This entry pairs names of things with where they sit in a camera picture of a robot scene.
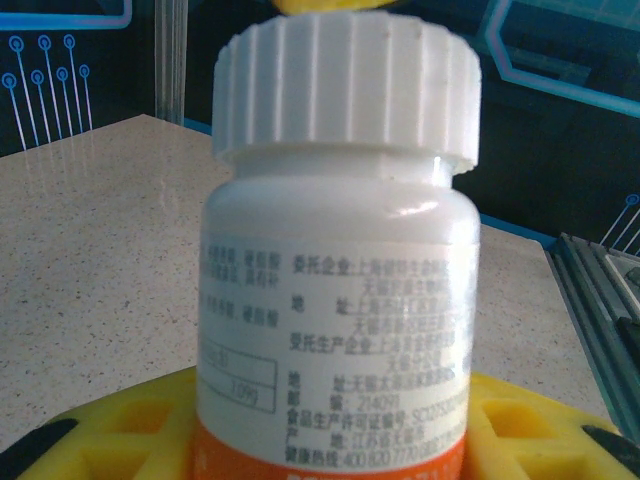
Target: bottle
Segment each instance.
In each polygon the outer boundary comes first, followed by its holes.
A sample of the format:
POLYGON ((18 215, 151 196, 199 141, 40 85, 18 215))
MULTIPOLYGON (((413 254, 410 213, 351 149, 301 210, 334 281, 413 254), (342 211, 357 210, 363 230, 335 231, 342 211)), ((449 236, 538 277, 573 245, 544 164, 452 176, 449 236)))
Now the bottle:
POLYGON ((195 478, 457 478, 480 223, 478 58, 417 18, 275 18, 215 68, 195 478))

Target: dark background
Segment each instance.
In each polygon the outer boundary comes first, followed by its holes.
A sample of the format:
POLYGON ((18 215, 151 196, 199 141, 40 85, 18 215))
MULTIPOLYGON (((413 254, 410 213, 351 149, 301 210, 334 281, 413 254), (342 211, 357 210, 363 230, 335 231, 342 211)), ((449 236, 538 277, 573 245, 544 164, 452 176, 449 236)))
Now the dark background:
MULTIPOLYGON (((10 1, 0 0, 0 12, 34 11, 48 13, 69 13, 70 5, 76 5, 76 13, 86 15, 118 15, 122 9, 105 12, 105 5, 121 2, 113 0, 54 0, 44 1, 10 1)), ((16 103, 21 113, 22 129, 27 148, 35 146, 35 139, 31 122, 26 108, 26 98, 22 87, 20 69, 16 54, 9 48, 9 38, 18 35, 24 41, 25 48, 21 52, 22 63, 27 76, 27 85, 31 97, 31 106, 36 117, 36 130, 40 144, 46 143, 46 132, 42 119, 42 110, 37 88, 29 78, 34 69, 41 70, 46 77, 42 85, 43 99, 47 109, 47 119, 52 141, 58 139, 53 100, 51 97, 47 77, 47 64, 43 51, 38 47, 38 37, 45 33, 51 38, 52 47, 49 50, 56 99, 60 115, 63 137, 69 136, 67 117, 64 107, 63 92, 60 82, 55 78, 58 67, 64 66, 69 71, 67 94, 69 96, 69 110, 74 134, 78 133, 79 122, 73 83, 71 82, 69 50, 63 44, 63 38, 70 33, 76 40, 73 48, 74 64, 77 69, 86 64, 91 69, 87 79, 89 85, 93 127, 130 118, 141 113, 154 114, 154 19, 153 2, 135 2, 134 16, 128 28, 123 30, 76 30, 76 31, 47 31, 47 32, 11 32, 0 31, 0 76, 5 72, 14 74, 18 86, 14 89, 16 103)), ((83 80, 78 76, 78 93, 83 114, 83 126, 88 130, 86 116, 86 100, 84 99, 83 80)), ((14 118, 11 97, 7 89, 0 85, 0 157, 22 150, 20 136, 14 118)))
MULTIPOLYGON (((136 3, 152 2, 134 1, 134 7, 136 3)), ((640 100, 639 2, 574 3, 586 13, 576 14, 573 7, 559 12, 558 8, 540 8, 524 1, 512 5, 502 38, 512 49, 514 67, 640 100), (626 20, 620 19, 625 18, 630 23, 622 25, 626 20)), ((491 0, 414 0, 389 8, 447 26, 465 36, 480 55, 480 163, 473 172, 456 177, 454 186, 484 214, 552 236, 568 232, 600 241, 624 207, 626 196, 640 193, 640 119, 502 81, 481 35, 483 18, 486 20, 492 6, 491 0)), ((234 34, 277 13, 267 1, 190 2, 188 119, 211 124, 213 65, 218 52, 234 34)), ((63 33, 54 44, 61 45, 63 33)), ((25 43, 35 45, 37 34, 21 35, 25 43)), ((6 45, 8 36, 0 32, 3 71, 15 63, 15 54, 6 45)), ((76 64, 87 63, 92 69, 94 126, 137 113, 153 114, 152 16, 137 14, 123 31, 76 32, 76 40, 76 64)), ((25 56, 25 63, 43 68, 38 64, 41 51, 35 47, 34 53, 33 59, 25 56)), ((63 47, 58 54, 60 62, 65 61, 65 55, 68 60, 63 47)), ((20 150, 3 87, 0 118, 0 155, 20 150)), ((23 120, 23 127, 28 134, 28 122, 23 120)), ((637 228, 630 229, 622 245, 637 228)), ((632 253, 640 247, 640 239, 636 243, 632 253)))

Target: speckled countertop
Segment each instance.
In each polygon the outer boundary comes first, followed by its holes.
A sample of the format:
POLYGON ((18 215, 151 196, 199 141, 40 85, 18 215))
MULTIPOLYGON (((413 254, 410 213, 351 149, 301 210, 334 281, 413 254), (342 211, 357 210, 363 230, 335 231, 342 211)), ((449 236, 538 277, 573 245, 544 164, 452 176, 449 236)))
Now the speckled countertop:
MULTIPOLYGON (((210 138, 141 116, 0 158, 0 450, 195 362, 210 138)), ((474 368, 606 416, 538 243, 483 227, 474 368)))

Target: white screw cap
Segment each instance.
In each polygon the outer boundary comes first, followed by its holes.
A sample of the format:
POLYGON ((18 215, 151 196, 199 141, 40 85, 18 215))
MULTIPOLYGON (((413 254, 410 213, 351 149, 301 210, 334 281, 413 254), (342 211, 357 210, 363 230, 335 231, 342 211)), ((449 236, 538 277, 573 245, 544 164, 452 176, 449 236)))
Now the white screw cap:
POLYGON ((481 74, 446 28, 386 12, 278 17, 235 36, 215 67, 213 150, 360 145, 478 163, 481 74))

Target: yellow object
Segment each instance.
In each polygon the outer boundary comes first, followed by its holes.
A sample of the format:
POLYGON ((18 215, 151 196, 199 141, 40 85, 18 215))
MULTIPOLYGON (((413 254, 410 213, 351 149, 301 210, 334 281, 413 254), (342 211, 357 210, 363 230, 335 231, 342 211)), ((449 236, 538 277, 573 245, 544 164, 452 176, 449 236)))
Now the yellow object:
MULTIPOLYGON (((190 480, 195 368, 123 390, 52 421, 78 425, 20 480, 190 480)), ((582 431, 600 418, 484 375, 471 380, 463 480, 634 480, 582 431)))
POLYGON ((273 0, 273 4, 287 15, 332 10, 364 10, 376 8, 395 0, 273 0))

